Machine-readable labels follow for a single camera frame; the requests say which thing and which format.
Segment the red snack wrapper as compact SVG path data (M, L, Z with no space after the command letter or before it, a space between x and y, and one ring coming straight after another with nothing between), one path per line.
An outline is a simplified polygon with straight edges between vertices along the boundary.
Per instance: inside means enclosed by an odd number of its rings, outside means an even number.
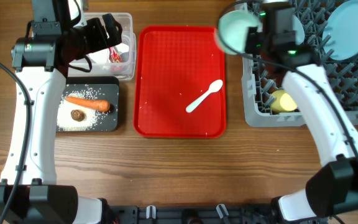
M109 48L109 61L111 63L121 63L122 62L122 58L121 58L119 51L116 47Z

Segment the mint green bowl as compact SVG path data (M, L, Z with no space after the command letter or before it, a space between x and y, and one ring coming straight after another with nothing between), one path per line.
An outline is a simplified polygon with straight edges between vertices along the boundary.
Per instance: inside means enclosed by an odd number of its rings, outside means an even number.
M218 29L215 31L215 42L220 50L229 55L236 53L225 47L219 40L218 32L221 33L223 41L230 48L243 54L246 49L246 39L248 29L257 27L258 32L262 32L263 25L257 16L244 10L235 10L223 15L219 19Z

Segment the light blue bowl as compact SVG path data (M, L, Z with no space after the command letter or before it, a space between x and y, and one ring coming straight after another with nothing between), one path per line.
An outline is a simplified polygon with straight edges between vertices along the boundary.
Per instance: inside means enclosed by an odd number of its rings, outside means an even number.
M293 30L296 32L295 34L295 43L296 45L301 45L305 40L305 32L302 23L299 18L293 16Z

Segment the yellow plastic cup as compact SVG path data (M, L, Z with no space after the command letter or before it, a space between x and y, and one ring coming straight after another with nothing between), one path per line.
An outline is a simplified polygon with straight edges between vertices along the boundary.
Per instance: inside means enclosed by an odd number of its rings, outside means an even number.
M272 93L275 98L270 109L276 113L286 113L298 108L293 98L285 90L277 90Z

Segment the orange carrot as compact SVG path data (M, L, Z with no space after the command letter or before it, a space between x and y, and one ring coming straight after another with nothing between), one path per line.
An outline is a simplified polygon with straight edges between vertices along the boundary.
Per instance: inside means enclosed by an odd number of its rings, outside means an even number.
M106 100L88 100L84 98L76 98L73 96L66 96L65 100L75 105L83 106L85 108L99 112L107 112L110 109L110 102Z

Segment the brown food scrap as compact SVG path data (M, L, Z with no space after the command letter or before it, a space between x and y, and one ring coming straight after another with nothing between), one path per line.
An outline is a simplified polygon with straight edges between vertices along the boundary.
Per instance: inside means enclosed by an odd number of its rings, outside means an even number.
M82 110L72 110L70 115L73 120L78 122L83 121L86 118L86 115Z

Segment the light blue plate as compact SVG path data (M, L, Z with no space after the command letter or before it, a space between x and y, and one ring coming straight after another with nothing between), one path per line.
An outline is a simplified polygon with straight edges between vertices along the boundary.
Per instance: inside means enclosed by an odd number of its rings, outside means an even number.
M347 1L332 12L322 40L324 51L333 51L330 56L333 60L345 60L358 54L358 0Z

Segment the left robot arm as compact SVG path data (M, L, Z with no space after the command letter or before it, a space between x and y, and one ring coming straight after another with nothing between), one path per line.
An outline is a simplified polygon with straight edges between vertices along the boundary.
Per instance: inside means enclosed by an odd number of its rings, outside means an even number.
M0 177L0 221L9 223L117 223L103 198L57 184L58 107L72 61L121 43L112 14L72 17L68 1L33 1L34 18L11 50L7 73L17 85L12 141Z

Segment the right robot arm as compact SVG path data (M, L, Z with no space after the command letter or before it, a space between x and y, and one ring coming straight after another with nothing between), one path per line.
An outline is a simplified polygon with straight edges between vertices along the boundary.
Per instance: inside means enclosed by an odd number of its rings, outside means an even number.
M329 86L314 50L296 45L293 8L287 2L262 3L262 30L246 31L246 57L282 79L318 149L321 169L304 189L276 199L285 222L326 218L358 210L358 131Z

